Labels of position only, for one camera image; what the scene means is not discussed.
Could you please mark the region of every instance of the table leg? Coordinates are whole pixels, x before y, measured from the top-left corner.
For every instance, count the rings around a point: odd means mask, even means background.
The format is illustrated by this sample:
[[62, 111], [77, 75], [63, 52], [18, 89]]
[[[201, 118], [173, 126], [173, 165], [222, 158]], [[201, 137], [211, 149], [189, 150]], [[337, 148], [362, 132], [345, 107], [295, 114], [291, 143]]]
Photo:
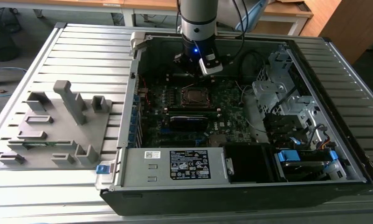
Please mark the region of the table leg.
[[290, 36], [298, 36], [299, 35], [299, 32], [301, 32], [301, 30], [303, 28], [306, 20], [307, 20], [306, 17], [301, 17], [301, 18], [297, 19], [297, 21], [293, 23], [293, 26], [291, 26], [291, 28], [289, 30], [287, 35], [290, 35]]
[[33, 11], [34, 11], [34, 15], [35, 15], [37, 18], [42, 18], [43, 17], [42, 9], [33, 9]]
[[142, 14], [142, 17], [143, 17], [143, 22], [149, 22], [147, 14]]
[[134, 12], [131, 8], [123, 8], [121, 9], [122, 15], [123, 15], [123, 25], [126, 27], [134, 27], [135, 26], [135, 20], [134, 20]]

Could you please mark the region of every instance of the blue release tab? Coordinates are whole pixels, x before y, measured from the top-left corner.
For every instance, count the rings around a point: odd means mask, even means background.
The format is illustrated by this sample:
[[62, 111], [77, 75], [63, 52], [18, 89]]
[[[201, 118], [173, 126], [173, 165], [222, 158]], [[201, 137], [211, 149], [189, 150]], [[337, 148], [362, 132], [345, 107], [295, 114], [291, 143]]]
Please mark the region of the blue release tab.
[[338, 159], [335, 151], [330, 151], [330, 157], [331, 157], [331, 160]]
[[290, 137], [291, 141], [295, 143], [295, 145], [301, 145], [301, 141], [298, 141], [295, 138]]
[[281, 162], [299, 161], [299, 156], [297, 150], [282, 150], [278, 153], [278, 158]]
[[97, 169], [94, 170], [97, 174], [109, 174], [110, 173], [110, 166], [98, 165]]

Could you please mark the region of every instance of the warning label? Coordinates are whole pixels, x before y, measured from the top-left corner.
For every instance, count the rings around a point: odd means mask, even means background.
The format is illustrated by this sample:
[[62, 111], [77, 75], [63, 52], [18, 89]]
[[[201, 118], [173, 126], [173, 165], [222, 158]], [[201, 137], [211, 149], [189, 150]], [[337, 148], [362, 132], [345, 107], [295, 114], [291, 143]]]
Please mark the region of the warning label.
[[173, 180], [210, 179], [206, 150], [169, 151], [169, 169]]

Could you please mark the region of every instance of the desk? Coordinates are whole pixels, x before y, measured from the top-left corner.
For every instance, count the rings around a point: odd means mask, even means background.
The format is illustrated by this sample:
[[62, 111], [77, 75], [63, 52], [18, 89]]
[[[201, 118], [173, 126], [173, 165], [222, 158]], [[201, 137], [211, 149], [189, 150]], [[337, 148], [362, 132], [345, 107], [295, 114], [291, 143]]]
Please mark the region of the desk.
[[[174, 0], [123, 0], [122, 14], [125, 26], [133, 26], [134, 14], [177, 15]], [[311, 12], [301, 11], [294, 3], [270, 3], [259, 21], [275, 21], [293, 23], [287, 35], [298, 35], [306, 20], [313, 16]]]
[[[134, 26], [134, 14], [177, 15], [174, 0], [0, 0], [0, 7], [122, 13], [127, 27]], [[298, 35], [311, 16], [294, 3], [273, 2], [259, 20], [293, 23], [287, 35]]]
[[121, 13], [123, 0], [0, 0], [0, 7]]

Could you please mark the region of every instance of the metal slotted table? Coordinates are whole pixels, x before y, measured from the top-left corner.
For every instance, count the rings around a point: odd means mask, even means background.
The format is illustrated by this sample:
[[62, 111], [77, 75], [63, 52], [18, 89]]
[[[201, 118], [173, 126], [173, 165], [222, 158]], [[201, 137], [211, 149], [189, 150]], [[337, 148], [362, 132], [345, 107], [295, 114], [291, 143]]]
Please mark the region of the metal slotted table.
[[[27, 91], [51, 89], [55, 80], [69, 80], [71, 91], [83, 99], [103, 95], [113, 101], [101, 158], [114, 158], [122, 102], [131, 57], [130, 34], [134, 31], [166, 32], [171, 29], [127, 28], [59, 24], [30, 65], [27, 73], [0, 114], [0, 148], [17, 133], [27, 105]], [[330, 42], [321, 38], [251, 35], [295, 41], [326, 92], [343, 116], [354, 137], [373, 162], [373, 93]], [[0, 170], [0, 222], [207, 222], [281, 219], [294, 223], [342, 222], [346, 216], [373, 220], [373, 191], [341, 197], [314, 208], [262, 210], [246, 213], [189, 214], [182, 216], [121, 217], [102, 201], [94, 188], [93, 170]]]

